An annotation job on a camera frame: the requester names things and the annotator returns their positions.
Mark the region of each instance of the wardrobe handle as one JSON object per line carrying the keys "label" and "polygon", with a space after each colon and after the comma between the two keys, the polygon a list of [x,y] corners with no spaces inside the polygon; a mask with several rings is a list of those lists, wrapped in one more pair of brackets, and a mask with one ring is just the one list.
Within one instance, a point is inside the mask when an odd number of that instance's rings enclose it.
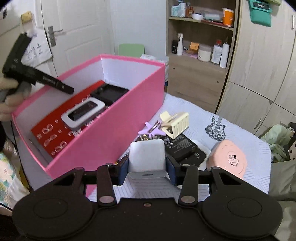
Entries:
{"label": "wardrobe handle", "polygon": [[292,15],[292,30],[295,28],[295,16]]}
{"label": "wardrobe handle", "polygon": [[255,126],[255,129],[258,128],[258,126],[260,125],[261,121],[262,121],[262,119],[260,119],[260,120],[258,121],[257,125]]}

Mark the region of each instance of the guitar print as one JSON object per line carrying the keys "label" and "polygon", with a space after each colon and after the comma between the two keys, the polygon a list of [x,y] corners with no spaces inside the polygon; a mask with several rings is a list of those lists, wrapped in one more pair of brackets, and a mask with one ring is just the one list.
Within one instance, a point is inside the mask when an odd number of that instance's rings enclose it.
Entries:
{"label": "guitar print", "polygon": [[215,120],[215,117],[212,117],[212,124],[207,126],[205,131],[209,135],[210,138],[216,140],[216,141],[223,141],[225,140],[226,134],[225,134],[225,127],[226,125],[221,125],[222,117],[218,118],[218,121]]}

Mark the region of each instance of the pink case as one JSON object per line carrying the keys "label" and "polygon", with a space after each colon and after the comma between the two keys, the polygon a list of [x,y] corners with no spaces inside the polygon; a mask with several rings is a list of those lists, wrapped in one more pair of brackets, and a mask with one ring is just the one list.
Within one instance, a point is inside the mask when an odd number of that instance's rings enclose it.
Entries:
{"label": "pink case", "polygon": [[33,94],[14,112],[15,126],[29,152],[52,178],[75,167],[96,170],[116,162],[163,104],[165,64],[124,56],[100,55],[62,74],[59,79],[75,93],[98,80],[129,89],[100,118],[85,128],[49,164],[30,142],[31,129],[73,95],[48,86]]}
{"label": "pink case", "polygon": [[221,141],[207,160],[207,170],[221,167],[243,179],[247,167],[245,154],[230,140]]}

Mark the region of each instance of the shelf board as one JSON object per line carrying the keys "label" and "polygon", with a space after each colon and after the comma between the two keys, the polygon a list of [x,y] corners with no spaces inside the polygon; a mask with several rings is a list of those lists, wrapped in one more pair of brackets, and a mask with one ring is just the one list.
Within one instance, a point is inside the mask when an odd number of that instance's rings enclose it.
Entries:
{"label": "shelf board", "polygon": [[200,20],[195,20],[193,18],[179,18],[179,17],[169,17],[168,19],[170,20],[179,20],[179,21],[187,21],[187,22],[194,22],[194,23],[203,23],[203,24],[207,24],[207,25],[212,25],[218,28],[224,28],[224,29],[228,29],[233,31],[234,28],[230,28],[230,27],[226,27],[226,26],[221,26],[221,25],[216,25],[214,23],[211,22],[205,22],[205,21],[200,21]]}
{"label": "shelf board", "polygon": [[211,61],[210,62],[202,62],[198,59],[192,58],[192,57],[184,55],[184,54],[182,56],[178,56],[176,54],[169,53],[168,57],[182,60],[182,61],[184,61],[184,63],[190,62],[191,64],[194,64],[197,68],[199,68],[200,70],[203,70],[203,71],[214,71],[216,73],[219,72],[221,74],[225,74],[225,75],[227,74],[226,69],[221,68],[220,65],[213,64]]}

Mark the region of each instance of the hand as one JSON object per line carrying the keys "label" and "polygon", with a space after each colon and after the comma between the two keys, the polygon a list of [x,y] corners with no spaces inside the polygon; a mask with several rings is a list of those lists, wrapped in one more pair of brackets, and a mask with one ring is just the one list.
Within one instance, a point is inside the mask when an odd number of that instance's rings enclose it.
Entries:
{"label": "hand", "polygon": [[[14,79],[0,77],[0,90],[16,89],[18,84]],[[29,97],[30,93],[31,89],[27,89],[24,92],[7,96],[5,102],[0,103],[0,121],[10,121],[12,118],[11,113]]]}

